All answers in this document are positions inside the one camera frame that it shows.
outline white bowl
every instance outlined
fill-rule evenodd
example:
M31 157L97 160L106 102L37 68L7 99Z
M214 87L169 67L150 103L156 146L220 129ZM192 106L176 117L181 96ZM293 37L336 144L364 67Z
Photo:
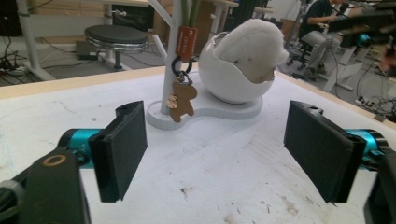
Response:
M227 33L213 36L203 48L198 70L204 86L219 100L230 104L242 104L262 97L274 82L250 82L232 63L219 59L213 49Z

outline orange tag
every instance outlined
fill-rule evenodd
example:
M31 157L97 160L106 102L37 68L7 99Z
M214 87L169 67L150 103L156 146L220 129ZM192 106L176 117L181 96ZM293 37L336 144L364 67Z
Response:
M182 62L188 62L194 54L197 35L197 28L187 26L178 28L176 55L180 56Z

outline black stool seat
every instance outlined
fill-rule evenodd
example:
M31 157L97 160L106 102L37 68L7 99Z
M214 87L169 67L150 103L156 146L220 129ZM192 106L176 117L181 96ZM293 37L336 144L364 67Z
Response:
M132 27L120 25L94 25L85 29L87 42L96 47L114 51L146 49L149 38Z

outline stuffed toy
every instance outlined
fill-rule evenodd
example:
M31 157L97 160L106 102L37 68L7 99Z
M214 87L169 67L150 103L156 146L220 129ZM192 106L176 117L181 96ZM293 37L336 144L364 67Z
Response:
M272 80L276 65L289 53L283 48L283 34L271 22L245 21L227 34L214 49L221 60L234 64L252 83Z

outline white table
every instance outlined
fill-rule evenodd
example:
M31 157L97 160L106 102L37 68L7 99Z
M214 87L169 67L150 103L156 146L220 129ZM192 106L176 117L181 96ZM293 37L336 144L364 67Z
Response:
M162 97L164 68L0 88L0 180L53 150L71 128L105 128L115 108ZM199 82L196 73L191 74ZM147 124L148 149L123 202L100 203L93 170L82 170L92 222L364 223L375 173L358 171L348 203L326 204L283 147L290 100L324 109L348 129L382 133L396 125L282 74L254 119L200 117L176 131Z

